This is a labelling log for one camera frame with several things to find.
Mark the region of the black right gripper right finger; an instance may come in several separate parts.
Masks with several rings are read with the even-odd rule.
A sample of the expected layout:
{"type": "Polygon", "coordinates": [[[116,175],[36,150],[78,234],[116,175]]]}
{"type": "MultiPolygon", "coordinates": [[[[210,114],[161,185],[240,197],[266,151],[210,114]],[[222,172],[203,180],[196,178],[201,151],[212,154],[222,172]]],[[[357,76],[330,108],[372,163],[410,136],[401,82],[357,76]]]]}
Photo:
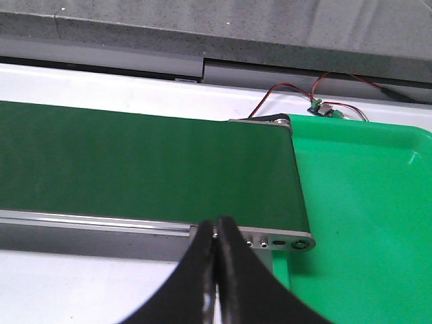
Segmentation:
{"type": "Polygon", "coordinates": [[[223,323],[329,323],[287,290],[247,246],[231,217],[217,221],[217,283],[223,323]]]}

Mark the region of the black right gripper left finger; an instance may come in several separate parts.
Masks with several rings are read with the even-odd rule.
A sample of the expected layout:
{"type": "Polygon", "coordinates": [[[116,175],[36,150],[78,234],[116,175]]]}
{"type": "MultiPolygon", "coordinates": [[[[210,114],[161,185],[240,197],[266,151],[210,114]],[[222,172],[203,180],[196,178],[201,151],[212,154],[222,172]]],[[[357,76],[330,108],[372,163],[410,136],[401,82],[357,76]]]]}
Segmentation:
{"type": "Polygon", "coordinates": [[[123,322],[212,323],[216,297],[213,265],[213,223],[204,221],[173,273],[123,322]]]}

